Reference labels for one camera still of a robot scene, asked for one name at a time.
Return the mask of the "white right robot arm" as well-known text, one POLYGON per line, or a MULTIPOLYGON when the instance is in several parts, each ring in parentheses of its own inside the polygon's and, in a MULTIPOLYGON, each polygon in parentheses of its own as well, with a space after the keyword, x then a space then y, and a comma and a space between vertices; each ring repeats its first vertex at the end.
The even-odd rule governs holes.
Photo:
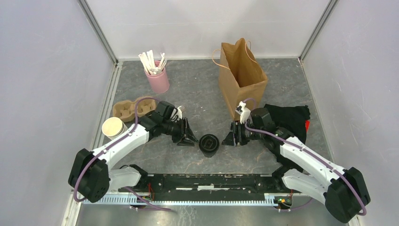
POLYGON ((266 108, 249 110, 240 102, 235 111, 239 119, 231 123, 231 131, 222 144, 238 146, 262 141, 282 165, 280 174, 271 180, 275 191, 299 191, 324 204, 342 223, 367 214, 371 198, 357 168, 346 169, 328 161, 288 129, 275 126, 266 108))

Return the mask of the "black paper coffee cup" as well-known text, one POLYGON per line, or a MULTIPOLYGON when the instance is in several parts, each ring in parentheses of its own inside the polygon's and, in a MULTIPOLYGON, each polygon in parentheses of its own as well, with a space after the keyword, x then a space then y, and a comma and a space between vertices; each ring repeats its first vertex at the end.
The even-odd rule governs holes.
POLYGON ((215 147, 215 148, 205 148, 205 147, 199 147, 199 149, 201 150, 202 154, 207 157, 207 158, 211 158, 213 157, 216 152, 218 151, 219 147, 215 147))

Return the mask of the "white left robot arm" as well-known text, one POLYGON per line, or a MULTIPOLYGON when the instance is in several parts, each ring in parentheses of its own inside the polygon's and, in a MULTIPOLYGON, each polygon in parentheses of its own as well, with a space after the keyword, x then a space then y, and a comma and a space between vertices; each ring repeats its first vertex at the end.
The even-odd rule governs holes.
POLYGON ((78 151, 68 178, 68 184, 73 187, 74 200, 97 202, 113 188, 132 187, 137 192, 144 191, 148 179, 137 169, 113 170, 113 166, 128 153, 161 134, 171 136, 176 145, 195 146, 198 139, 187 118, 174 120, 171 115, 170 110, 151 111, 104 146, 92 151, 85 148, 78 151))

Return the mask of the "black plastic cup lid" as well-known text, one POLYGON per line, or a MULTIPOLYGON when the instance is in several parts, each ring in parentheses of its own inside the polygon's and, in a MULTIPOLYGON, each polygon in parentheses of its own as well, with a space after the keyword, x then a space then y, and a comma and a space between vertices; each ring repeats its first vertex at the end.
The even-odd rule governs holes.
POLYGON ((220 146, 220 141, 213 134, 205 134, 199 140, 199 147, 215 148, 217 146, 220 146))

